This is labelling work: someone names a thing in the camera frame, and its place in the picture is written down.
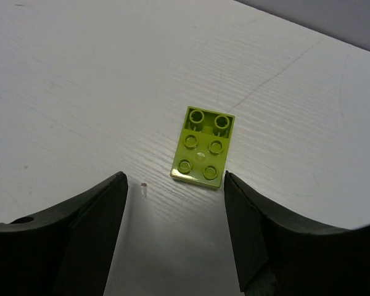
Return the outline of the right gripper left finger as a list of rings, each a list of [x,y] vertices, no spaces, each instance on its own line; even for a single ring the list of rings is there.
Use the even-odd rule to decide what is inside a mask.
[[[0,295],[102,295],[125,211],[118,172],[68,200],[0,223]]]

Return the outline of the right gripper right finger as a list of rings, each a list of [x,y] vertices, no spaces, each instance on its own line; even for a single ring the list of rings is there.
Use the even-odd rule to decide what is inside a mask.
[[[233,173],[224,202],[245,295],[370,295],[370,224],[344,229],[263,196]]]

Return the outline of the yellow-green lego brick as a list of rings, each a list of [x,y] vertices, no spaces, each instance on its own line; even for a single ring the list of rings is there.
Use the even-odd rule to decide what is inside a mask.
[[[170,176],[197,186],[219,189],[235,116],[189,106]]]

